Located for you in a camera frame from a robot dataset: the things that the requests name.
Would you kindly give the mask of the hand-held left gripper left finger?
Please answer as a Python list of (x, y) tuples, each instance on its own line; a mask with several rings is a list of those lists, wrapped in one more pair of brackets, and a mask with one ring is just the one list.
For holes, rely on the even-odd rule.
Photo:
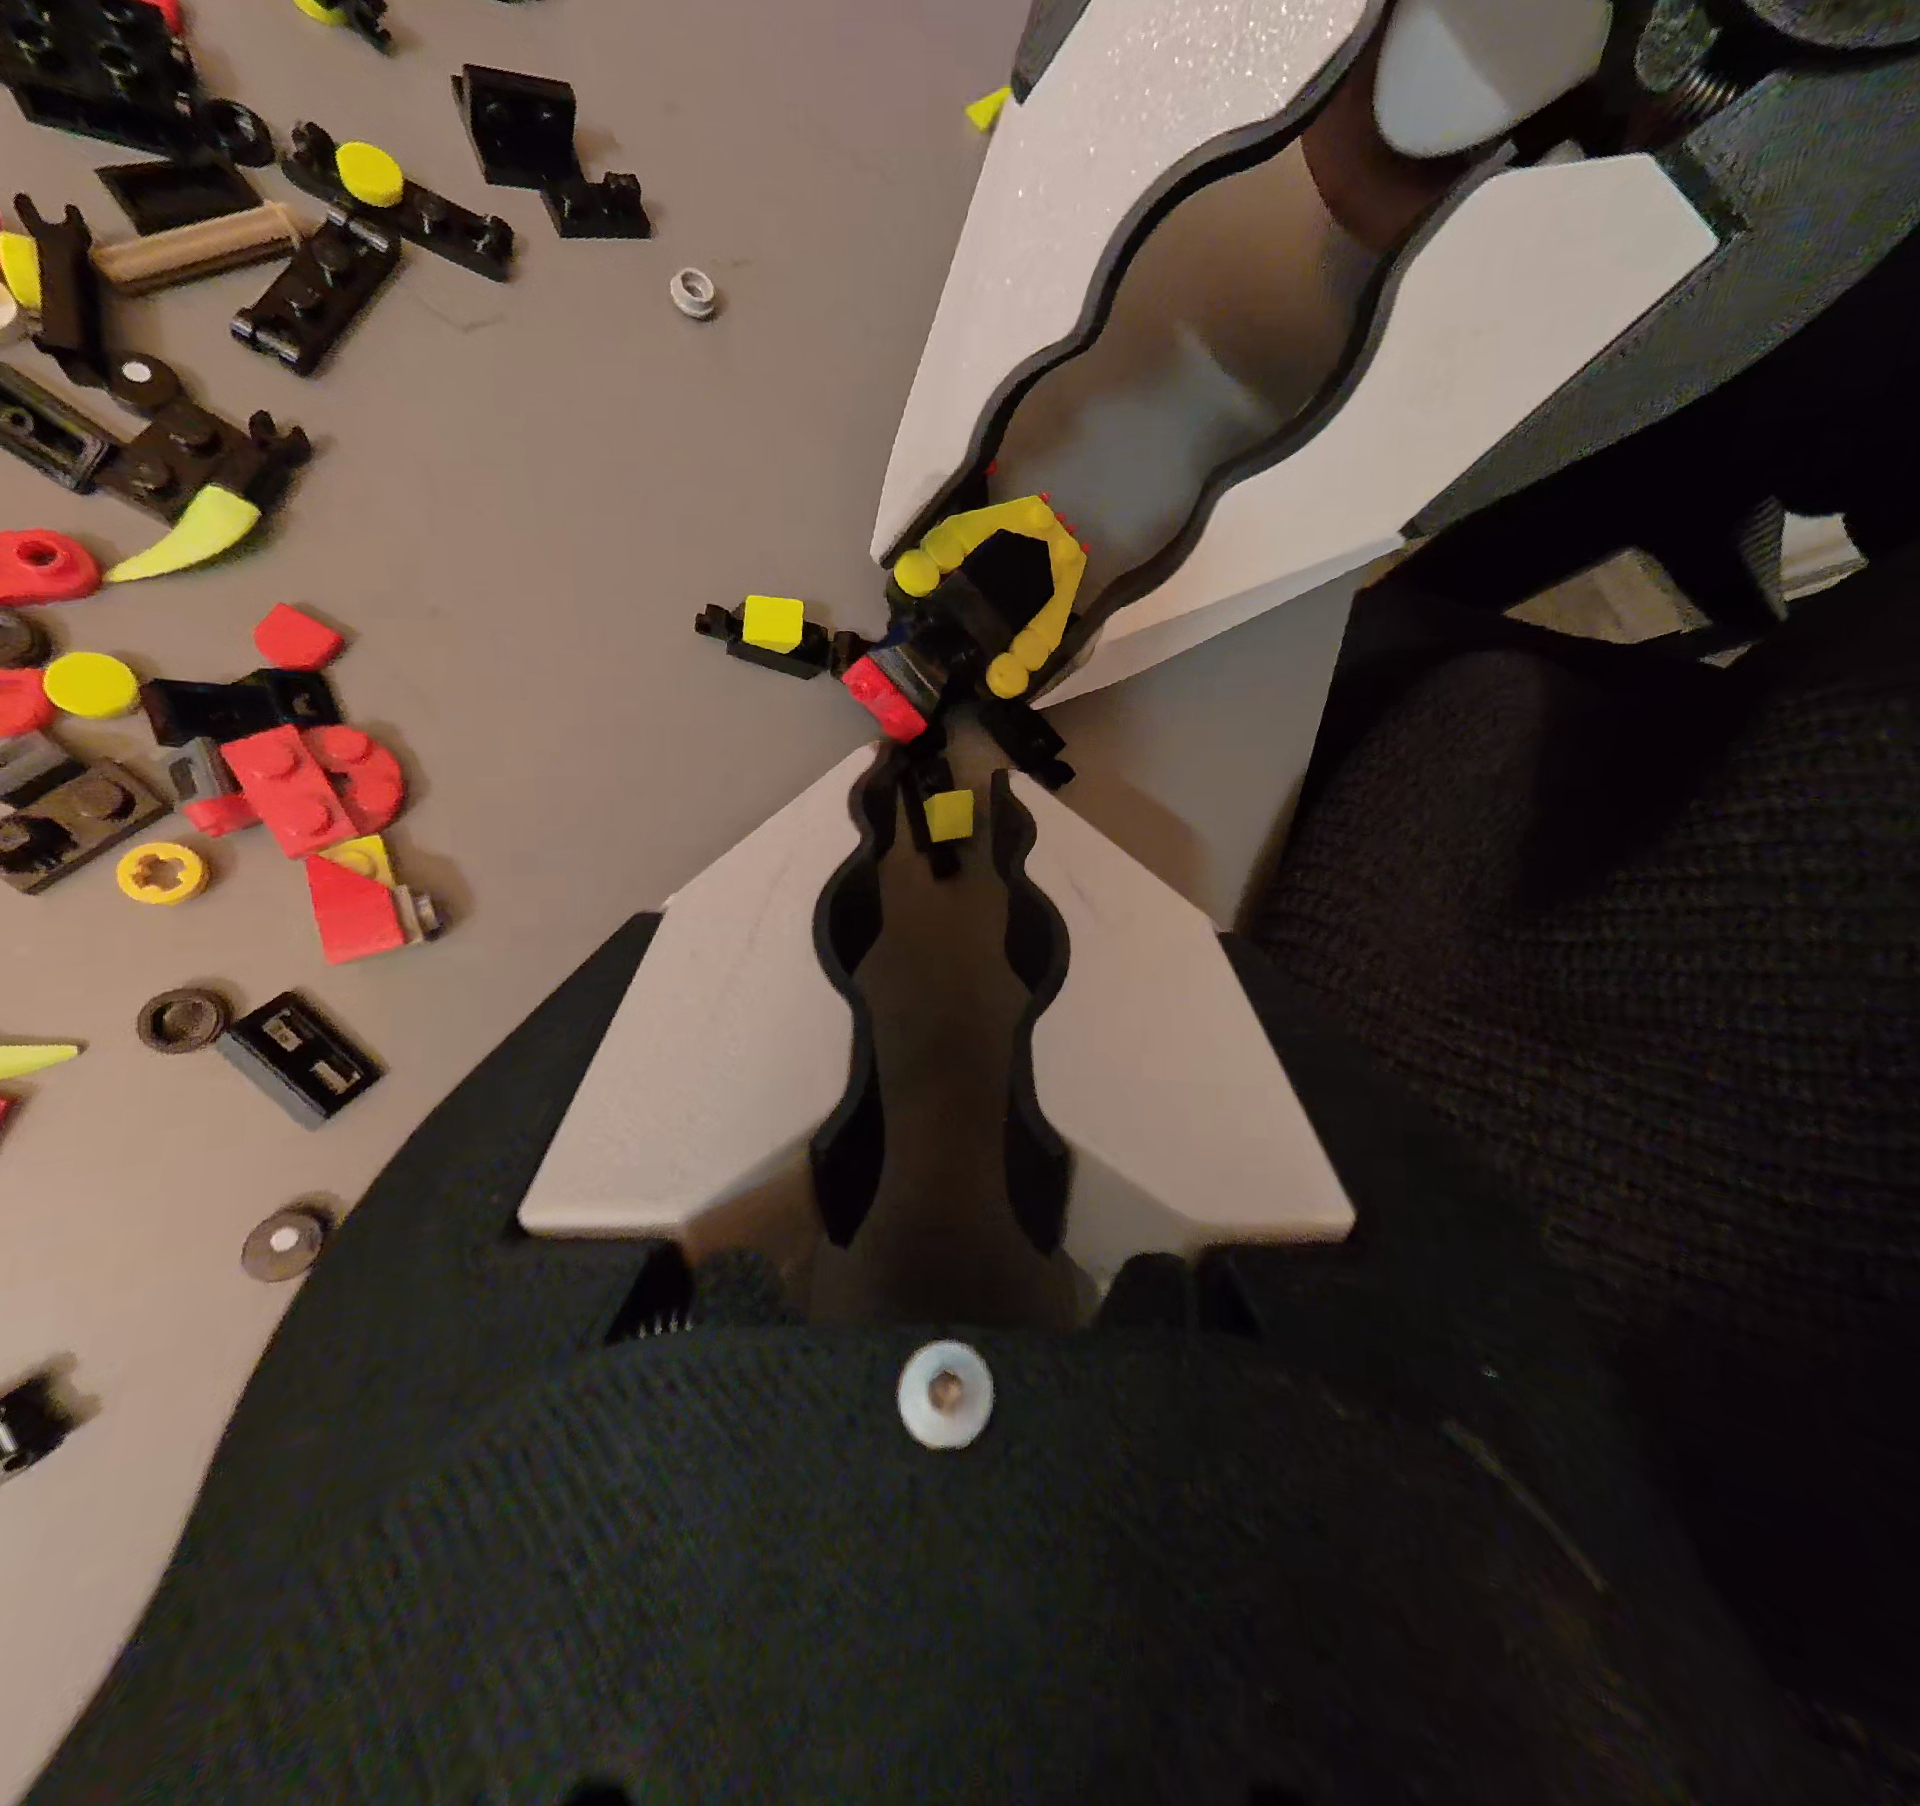
[(888, 752), (833, 765), (661, 908), (525, 1194), (538, 1238), (749, 1247), (803, 1279), (881, 1182), (860, 967), (881, 933)]

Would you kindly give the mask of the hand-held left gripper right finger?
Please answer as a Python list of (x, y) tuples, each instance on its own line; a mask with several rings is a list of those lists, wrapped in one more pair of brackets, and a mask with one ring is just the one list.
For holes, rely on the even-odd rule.
[(1213, 919), (1022, 771), (992, 777), (991, 856), (1026, 989), (1007, 1195), (1079, 1309), (1140, 1256), (1345, 1240), (1355, 1202)]

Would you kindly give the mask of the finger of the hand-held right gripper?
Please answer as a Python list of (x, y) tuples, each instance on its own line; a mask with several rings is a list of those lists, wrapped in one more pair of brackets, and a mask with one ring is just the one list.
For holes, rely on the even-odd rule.
[(1501, 169), (1392, 261), (1355, 359), (1089, 618), (1040, 708), (1081, 697), (1357, 569), (1720, 249), (1647, 153)]
[(881, 477), (878, 562), (1093, 341), (1172, 203), (1298, 130), (1382, 1), (1086, 0), (988, 142)]

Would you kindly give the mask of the black yellow red lego model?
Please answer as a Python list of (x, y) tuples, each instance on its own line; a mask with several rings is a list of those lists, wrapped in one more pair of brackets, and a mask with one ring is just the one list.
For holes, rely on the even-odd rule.
[(759, 670), (837, 678), (893, 749), (913, 847), (946, 880), (973, 833), (973, 797), (946, 757), (949, 713), (971, 708), (1044, 788), (1074, 776), (1034, 693), (1074, 628), (1088, 562), (1046, 495), (1014, 496), (936, 521), (893, 559), (878, 638), (828, 628), (803, 598), (773, 592), (709, 602), (693, 628)]

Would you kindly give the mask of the pile of loose lego pieces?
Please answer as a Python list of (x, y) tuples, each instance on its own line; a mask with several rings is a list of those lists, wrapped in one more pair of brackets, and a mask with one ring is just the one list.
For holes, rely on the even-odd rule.
[[(52, 0), (4, 0), (4, 41)], [(590, 933), (872, 731), (694, 635), (874, 600), (870, 487), (975, 153), (959, 0), (388, 0), (393, 55), (184, 0), (285, 152), (369, 142), (512, 237), (486, 279), (258, 171), (265, 258), (98, 284), (181, 517), (4, 459), (4, 532), (107, 579), (33, 612), (98, 693), (4, 799), (4, 1476), (156, 1496), (215, 1340), (265, 1321), (403, 1112)]]

